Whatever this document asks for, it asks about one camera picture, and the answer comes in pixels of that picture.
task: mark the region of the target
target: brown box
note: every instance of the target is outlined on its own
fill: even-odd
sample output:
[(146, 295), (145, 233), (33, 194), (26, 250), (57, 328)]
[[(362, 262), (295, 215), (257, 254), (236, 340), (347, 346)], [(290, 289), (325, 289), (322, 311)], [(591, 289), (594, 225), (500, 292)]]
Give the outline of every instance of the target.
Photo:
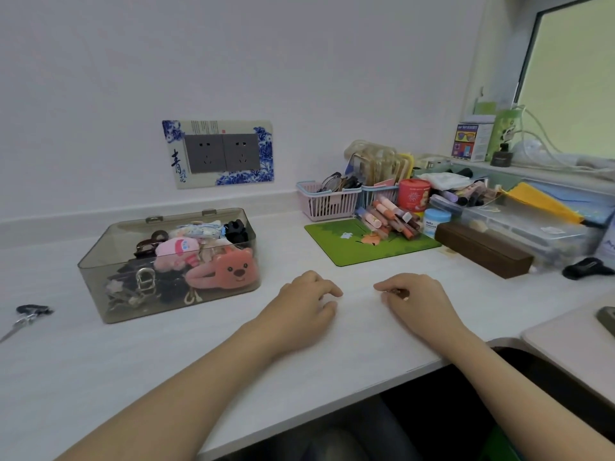
[(534, 257), (487, 234), (459, 223), (441, 223), (435, 240), (504, 279), (524, 275)]

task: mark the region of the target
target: gray wall socket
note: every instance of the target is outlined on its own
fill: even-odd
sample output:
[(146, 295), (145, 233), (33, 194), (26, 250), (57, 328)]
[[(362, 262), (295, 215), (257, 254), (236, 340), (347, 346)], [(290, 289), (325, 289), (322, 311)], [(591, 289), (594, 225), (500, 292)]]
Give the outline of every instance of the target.
[(223, 134), (222, 141), (227, 171), (260, 170), (257, 134)]
[(187, 134), (184, 143), (191, 173), (226, 171), (222, 134)]

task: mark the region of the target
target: black phone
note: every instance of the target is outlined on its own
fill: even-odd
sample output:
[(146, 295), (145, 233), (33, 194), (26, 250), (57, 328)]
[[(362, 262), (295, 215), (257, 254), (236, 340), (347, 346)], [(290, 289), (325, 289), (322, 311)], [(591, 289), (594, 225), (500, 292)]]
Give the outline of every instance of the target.
[(596, 313), (596, 318), (615, 337), (615, 307), (603, 307)]

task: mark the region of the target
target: mouse pad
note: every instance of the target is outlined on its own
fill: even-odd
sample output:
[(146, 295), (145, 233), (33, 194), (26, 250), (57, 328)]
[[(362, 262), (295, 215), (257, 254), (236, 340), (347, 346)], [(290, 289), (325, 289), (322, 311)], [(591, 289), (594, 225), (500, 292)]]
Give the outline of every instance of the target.
[(338, 267), (441, 246), (423, 234), (409, 241), (392, 232), (388, 239), (381, 240), (356, 218), (306, 225), (305, 229)]

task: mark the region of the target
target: red canister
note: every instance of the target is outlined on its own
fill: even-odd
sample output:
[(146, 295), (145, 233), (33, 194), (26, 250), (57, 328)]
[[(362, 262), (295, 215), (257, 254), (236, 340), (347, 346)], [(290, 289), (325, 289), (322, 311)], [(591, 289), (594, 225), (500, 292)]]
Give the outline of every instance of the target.
[(404, 179), (399, 182), (397, 205), (410, 212), (422, 212), (427, 208), (431, 184), (424, 179)]

